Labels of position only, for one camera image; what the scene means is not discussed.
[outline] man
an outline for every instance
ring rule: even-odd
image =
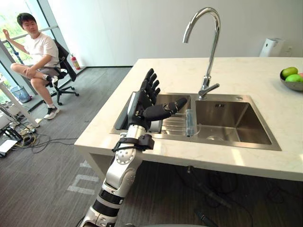
[[[49,68],[57,67],[59,63],[58,48],[51,37],[39,32],[36,20],[32,15],[20,13],[17,16],[17,22],[28,33],[25,37],[25,45],[13,41],[6,29],[3,29],[3,33],[7,41],[24,53],[31,55],[33,65],[13,63],[10,68],[30,80],[36,92],[47,104],[48,112],[44,119],[53,119],[59,109],[54,106],[52,97],[45,86],[58,80],[59,73]]]

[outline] white device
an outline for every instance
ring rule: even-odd
[[[283,39],[267,38],[259,57],[279,57],[283,44]]]
[[[7,152],[17,143],[15,140],[6,140],[0,146],[0,156],[6,156]]]

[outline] black strap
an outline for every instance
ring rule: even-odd
[[[122,143],[131,143],[133,146],[120,148]],[[115,147],[112,149],[113,152],[123,149],[136,148],[141,151],[145,151],[146,149],[153,149],[154,141],[152,140],[152,136],[149,134],[145,134],[139,137],[139,139],[135,138],[120,138],[120,140],[116,143]]]

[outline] black office chair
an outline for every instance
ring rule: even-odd
[[[57,96],[57,103],[58,105],[62,105],[62,103],[59,102],[60,96],[61,94],[75,94],[75,96],[79,96],[79,94],[77,92],[74,91],[66,91],[67,89],[71,89],[71,90],[75,90],[74,87],[69,86],[69,87],[64,87],[59,89],[58,88],[58,82],[60,81],[60,79],[64,78],[67,74],[70,75],[71,77],[71,81],[75,81],[77,74],[75,73],[75,71],[72,69],[71,65],[67,62],[67,56],[69,55],[69,53],[67,52],[66,49],[64,49],[56,40],[54,40],[54,42],[56,43],[58,50],[59,50],[59,64],[61,69],[65,69],[65,71],[60,71],[58,68],[54,68],[58,73],[58,81],[54,83],[54,86],[52,85],[52,83],[49,83],[48,85],[50,87],[54,87],[56,90],[56,93],[51,94],[51,96]]]

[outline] baseboard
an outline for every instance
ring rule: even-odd
[[[131,68],[133,65],[119,65],[119,66],[87,66],[86,68]]]

